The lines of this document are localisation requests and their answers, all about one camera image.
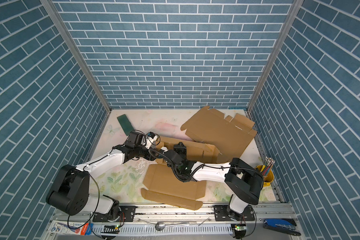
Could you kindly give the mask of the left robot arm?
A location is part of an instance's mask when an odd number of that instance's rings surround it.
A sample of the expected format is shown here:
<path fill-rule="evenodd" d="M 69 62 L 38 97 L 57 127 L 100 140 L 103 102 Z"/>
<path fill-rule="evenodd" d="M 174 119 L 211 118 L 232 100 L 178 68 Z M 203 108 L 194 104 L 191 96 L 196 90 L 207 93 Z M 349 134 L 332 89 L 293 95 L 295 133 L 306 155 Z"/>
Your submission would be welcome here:
<path fill-rule="evenodd" d="M 109 169 L 127 163 L 130 160 L 145 159 L 152 161 L 149 149 L 160 136 L 149 132 L 134 130 L 122 145 L 116 145 L 104 155 L 86 163 L 61 167 L 47 193 L 47 204 L 63 211 L 69 216 L 78 213 L 98 213 L 106 220 L 114 222 L 120 218 L 119 201 L 90 193 L 90 183 Z"/>

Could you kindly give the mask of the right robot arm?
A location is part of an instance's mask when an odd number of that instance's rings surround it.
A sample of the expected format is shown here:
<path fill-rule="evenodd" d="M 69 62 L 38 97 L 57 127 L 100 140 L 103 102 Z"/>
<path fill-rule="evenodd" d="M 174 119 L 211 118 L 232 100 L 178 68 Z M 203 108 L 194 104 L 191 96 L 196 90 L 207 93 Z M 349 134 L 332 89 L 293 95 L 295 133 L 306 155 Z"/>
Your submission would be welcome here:
<path fill-rule="evenodd" d="M 187 148 L 180 142 L 172 150 L 162 147 L 152 150 L 152 155 L 162 158 L 175 177 L 183 182 L 212 181 L 225 183 L 232 191 L 226 213 L 232 220 L 241 221 L 245 209 L 259 203 L 264 186 L 263 175 L 239 158 L 228 163 L 207 164 L 187 159 Z"/>

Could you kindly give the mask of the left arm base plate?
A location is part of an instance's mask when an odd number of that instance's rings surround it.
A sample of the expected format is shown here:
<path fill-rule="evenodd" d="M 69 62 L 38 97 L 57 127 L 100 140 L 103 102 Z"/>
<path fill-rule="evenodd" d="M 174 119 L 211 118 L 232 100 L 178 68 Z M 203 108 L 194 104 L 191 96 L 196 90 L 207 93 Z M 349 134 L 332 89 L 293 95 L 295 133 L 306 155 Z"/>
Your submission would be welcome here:
<path fill-rule="evenodd" d="M 136 206 L 118 206 L 107 214 L 95 213 L 93 222 L 95 223 L 125 223 L 132 222 L 136 213 Z"/>

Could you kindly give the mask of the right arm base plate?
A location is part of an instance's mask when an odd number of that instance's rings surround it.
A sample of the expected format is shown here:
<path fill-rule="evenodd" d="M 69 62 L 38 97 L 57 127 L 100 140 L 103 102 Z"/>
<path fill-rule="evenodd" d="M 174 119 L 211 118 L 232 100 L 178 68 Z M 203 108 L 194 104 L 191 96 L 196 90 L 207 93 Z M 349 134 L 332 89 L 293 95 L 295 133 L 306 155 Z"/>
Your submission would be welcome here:
<path fill-rule="evenodd" d="M 247 206 L 242 213 L 236 213 L 228 205 L 214 205 L 214 216 L 216 222 L 228 221 L 254 221 L 255 212 L 251 205 Z"/>

